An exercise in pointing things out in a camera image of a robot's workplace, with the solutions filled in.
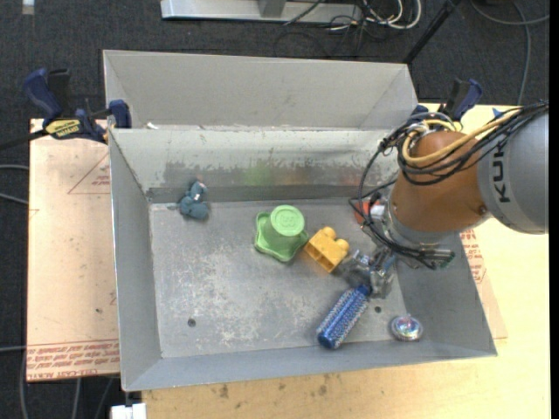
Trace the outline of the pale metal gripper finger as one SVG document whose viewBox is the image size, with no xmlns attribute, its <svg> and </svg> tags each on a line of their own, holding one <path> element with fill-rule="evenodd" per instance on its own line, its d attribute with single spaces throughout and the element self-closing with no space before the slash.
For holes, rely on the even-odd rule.
<svg viewBox="0 0 559 419">
<path fill-rule="evenodd" d="M 370 273 L 370 260 L 370 255 L 356 251 L 340 264 L 341 275 L 344 278 L 367 278 Z"/>
<path fill-rule="evenodd" d="M 370 273 L 371 297 L 385 299 L 391 291 L 394 274 L 392 270 L 377 270 Z"/>
</svg>

